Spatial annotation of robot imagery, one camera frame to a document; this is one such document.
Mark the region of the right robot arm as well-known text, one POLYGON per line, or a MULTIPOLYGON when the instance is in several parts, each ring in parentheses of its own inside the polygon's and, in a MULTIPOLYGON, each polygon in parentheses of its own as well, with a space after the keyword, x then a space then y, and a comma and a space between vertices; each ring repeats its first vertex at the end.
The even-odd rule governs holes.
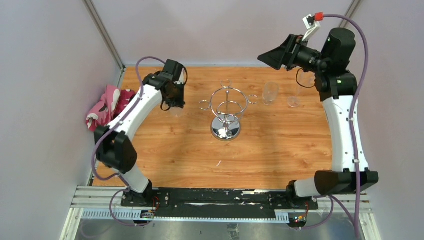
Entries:
POLYGON ((355 46, 352 31, 334 28, 320 51, 309 48, 301 35, 290 34, 280 46, 258 56, 260 62, 275 70, 300 67, 314 74, 314 86, 330 129, 331 169, 289 182, 285 201, 292 209, 312 197, 357 194, 379 182, 378 172, 370 170, 363 154, 355 121, 357 105, 353 100, 358 84, 347 69, 355 46))

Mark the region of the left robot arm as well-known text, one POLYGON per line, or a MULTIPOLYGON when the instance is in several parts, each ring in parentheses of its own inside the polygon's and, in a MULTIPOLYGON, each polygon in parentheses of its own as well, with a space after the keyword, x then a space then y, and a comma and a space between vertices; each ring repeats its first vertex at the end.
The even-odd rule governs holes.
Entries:
POLYGON ((163 62, 162 70, 145 77, 141 77, 138 67, 135 72, 140 87, 129 105, 110 123, 94 131, 91 166, 94 168, 99 161, 114 170, 111 177, 119 177, 134 194, 135 202, 146 207, 153 201, 152 182, 136 164, 138 154, 132 140, 156 106, 167 106, 167 111, 184 108, 188 70, 183 64, 168 59, 163 62))

